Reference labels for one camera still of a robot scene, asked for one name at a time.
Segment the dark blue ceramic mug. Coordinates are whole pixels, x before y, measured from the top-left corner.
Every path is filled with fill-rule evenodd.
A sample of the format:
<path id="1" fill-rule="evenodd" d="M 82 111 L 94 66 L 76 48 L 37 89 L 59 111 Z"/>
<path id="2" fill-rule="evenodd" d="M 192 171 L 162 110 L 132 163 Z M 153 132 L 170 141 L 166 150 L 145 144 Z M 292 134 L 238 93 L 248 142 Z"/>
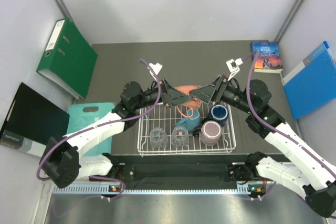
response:
<path id="1" fill-rule="evenodd" d="M 217 122 L 221 127 L 226 124 L 229 113 L 227 107 L 221 104 L 214 105 L 208 114 L 209 118 Z"/>

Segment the light blue dotted mug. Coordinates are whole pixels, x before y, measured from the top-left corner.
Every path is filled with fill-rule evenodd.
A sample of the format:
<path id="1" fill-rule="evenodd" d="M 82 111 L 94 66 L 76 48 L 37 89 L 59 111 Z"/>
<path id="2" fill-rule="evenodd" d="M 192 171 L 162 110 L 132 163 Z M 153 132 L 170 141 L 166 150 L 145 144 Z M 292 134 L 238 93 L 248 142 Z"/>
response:
<path id="1" fill-rule="evenodd" d="M 181 120 L 179 120 L 176 124 L 176 126 L 182 126 L 185 127 L 188 131 L 192 132 L 196 127 L 198 127 L 201 124 L 201 116 L 198 111 L 198 109 L 193 108 L 189 109 L 185 113 L 186 117 L 183 117 Z"/>

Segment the lilac ceramic mug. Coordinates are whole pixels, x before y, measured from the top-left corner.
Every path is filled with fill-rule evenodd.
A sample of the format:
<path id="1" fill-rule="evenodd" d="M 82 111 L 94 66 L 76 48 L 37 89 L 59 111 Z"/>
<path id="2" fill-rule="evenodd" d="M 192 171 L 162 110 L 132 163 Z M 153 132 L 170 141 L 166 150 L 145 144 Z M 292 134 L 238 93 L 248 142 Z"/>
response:
<path id="1" fill-rule="evenodd" d="M 207 121 L 201 127 L 196 127 L 193 136 L 198 136 L 200 141 L 207 146 L 218 143 L 222 135 L 222 127 L 215 121 Z"/>

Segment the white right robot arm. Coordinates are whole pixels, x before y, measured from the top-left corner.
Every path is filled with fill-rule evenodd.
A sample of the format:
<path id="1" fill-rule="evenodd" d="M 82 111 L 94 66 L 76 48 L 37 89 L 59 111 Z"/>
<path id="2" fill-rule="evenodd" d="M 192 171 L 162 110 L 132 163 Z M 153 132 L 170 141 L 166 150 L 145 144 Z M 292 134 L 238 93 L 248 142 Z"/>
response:
<path id="1" fill-rule="evenodd" d="M 245 174 L 256 180 L 268 178 L 300 196 L 318 215 L 335 218 L 335 166 L 303 141 L 271 106 L 271 93 L 261 80 L 249 80 L 242 91 L 219 76 L 212 84 L 190 91 L 204 103 L 227 103 L 248 113 L 248 127 L 289 159 L 289 168 L 270 156 L 255 152 L 245 161 Z"/>

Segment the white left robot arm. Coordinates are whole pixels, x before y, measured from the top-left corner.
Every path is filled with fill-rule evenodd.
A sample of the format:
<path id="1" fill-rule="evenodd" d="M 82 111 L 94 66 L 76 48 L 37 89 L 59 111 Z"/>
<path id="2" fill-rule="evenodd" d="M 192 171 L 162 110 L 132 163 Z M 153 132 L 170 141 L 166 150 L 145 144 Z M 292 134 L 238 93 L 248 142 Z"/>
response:
<path id="1" fill-rule="evenodd" d="M 139 83 L 128 82 L 120 98 L 115 108 L 100 120 L 74 133 L 51 137 L 39 162 L 38 179 L 50 179 L 58 188 L 67 187 L 76 179 L 96 175 L 107 180 L 116 179 L 119 168 L 107 154 L 93 157 L 85 154 L 107 138 L 133 127 L 143 117 L 138 113 L 139 109 L 152 111 L 159 103 L 173 107 L 193 100 L 191 95 L 170 86 L 166 80 L 155 80 L 145 91 Z"/>

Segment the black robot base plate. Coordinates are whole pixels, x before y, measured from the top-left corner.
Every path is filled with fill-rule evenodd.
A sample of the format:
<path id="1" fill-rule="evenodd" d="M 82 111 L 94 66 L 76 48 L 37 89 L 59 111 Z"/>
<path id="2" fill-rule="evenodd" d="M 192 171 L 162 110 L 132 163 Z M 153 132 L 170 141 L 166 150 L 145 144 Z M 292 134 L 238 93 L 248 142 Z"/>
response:
<path id="1" fill-rule="evenodd" d="M 231 189 L 261 180 L 245 165 L 249 154 L 104 156 L 113 164 L 108 176 L 127 189 Z"/>

